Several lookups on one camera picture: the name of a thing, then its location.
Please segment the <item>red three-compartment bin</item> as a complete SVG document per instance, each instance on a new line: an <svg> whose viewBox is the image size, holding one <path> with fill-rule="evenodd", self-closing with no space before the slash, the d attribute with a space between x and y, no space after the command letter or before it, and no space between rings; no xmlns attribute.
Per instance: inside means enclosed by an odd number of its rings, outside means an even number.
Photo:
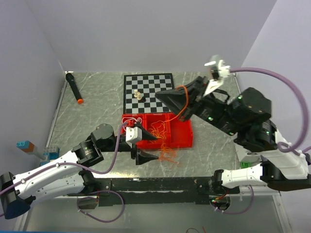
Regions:
<svg viewBox="0 0 311 233"><path fill-rule="evenodd" d="M157 137L154 141L138 142L137 147L140 149L156 150L163 147L180 149L191 148L193 145L191 122L189 120L182 122L173 113L123 114L121 121L129 121L129 125L138 121Z"/></svg>

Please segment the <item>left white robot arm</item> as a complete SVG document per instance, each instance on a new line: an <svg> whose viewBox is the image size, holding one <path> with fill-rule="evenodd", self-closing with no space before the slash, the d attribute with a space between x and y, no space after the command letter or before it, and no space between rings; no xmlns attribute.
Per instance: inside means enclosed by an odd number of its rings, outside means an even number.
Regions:
<svg viewBox="0 0 311 233"><path fill-rule="evenodd" d="M96 195L99 188L94 174L109 173L118 152L130 152L136 165L158 159L136 147L140 141L155 141L141 123L125 122L115 133L109 124L101 124L72 150L34 170L0 177L2 217L16 218L41 201L66 195Z"/></svg>

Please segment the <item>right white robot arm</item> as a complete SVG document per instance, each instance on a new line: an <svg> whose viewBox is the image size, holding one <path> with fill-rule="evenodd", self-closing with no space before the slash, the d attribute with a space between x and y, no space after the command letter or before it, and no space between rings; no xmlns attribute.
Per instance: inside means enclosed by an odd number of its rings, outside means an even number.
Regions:
<svg viewBox="0 0 311 233"><path fill-rule="evenodd" d="M216 170L211 186L216 193L244 185L266 185L276 191L309 189L311 158L297 150L281 152L286 146L276 125L271 121L272 103L254 88L248 88L231 100L220 100L226 92L214 86L214 80L197 77L184 87L158 91L155 97L165 104L180 121L193 115L218 130L234 137L246 154L262 158L256 166Z"/></svg>

